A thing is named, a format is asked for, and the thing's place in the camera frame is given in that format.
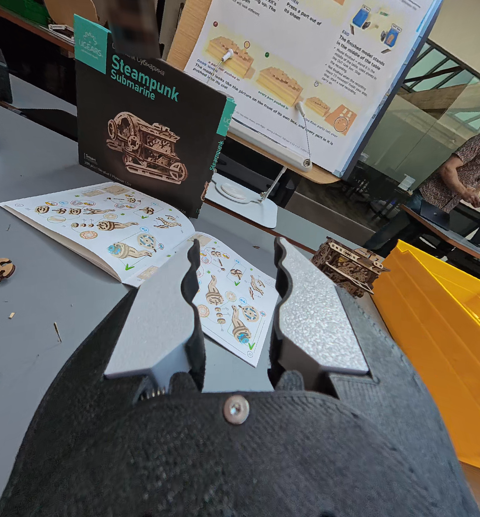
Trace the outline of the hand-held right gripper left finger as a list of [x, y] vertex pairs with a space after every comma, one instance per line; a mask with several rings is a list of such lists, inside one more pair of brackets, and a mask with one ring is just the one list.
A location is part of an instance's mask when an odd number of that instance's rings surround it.
[[176, 373], [189, 373], [204, 386], [204, 335], [193, 300], [200, 266], [197, 239], [181, 248], [139, 288], [104, 375], [109, 379], [146, 376], [168, 387]]

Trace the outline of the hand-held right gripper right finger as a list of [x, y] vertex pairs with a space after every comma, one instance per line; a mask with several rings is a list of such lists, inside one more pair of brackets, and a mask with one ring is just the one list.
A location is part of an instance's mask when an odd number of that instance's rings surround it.
[[309, 391], [334, 391], [332, 373], [370, 375], [334, 282], [285, 238], [276, 237], [274, 249], [281, 300], [269, 349], [273, 387], [287, 371], [297, 371]]

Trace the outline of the wooden submarine model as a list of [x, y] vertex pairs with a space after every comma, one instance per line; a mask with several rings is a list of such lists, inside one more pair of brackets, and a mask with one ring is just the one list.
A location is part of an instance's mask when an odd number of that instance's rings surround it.
[[374, 281], [390, 271], [383, 260], [365, 248], [352, 249], [331, 237], [310, 259], [337, 286], [357, 298], [372, 295]]

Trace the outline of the black model kit box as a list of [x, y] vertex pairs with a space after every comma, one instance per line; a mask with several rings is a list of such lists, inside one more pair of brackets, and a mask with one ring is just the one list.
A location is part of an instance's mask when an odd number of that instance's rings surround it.
[[111, 32], [74, 15], [79, 164], [197, 218], [233, 97], [163, 60], [118, 53]]

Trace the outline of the white instruction booklet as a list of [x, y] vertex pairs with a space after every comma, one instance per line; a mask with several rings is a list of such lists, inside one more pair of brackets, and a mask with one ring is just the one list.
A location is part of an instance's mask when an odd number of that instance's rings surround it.
[[0, 202], [0, 207], [139, 288], [183, 244], [199, 242], [198, 309], [204, 333], [256, 367], [278, 294], [275, 279], [249, 263], [240, 245], [198, 232], [181, 211], [117, 183]]

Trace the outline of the yellow plastic bin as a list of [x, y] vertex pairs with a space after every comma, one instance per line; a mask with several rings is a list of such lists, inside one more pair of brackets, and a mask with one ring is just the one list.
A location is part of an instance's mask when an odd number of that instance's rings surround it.
[[480, 279], [399, 241], [374, 282], [393, 339], [430, 391], [464, 463], [480, 468]]

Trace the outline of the large printed instruction sheet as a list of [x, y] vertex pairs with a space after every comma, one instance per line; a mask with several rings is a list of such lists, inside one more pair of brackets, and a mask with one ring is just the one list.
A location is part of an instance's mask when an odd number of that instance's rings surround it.
[[342, 177], [442, 1], [211, 1], [185, 72], [244, 135]]

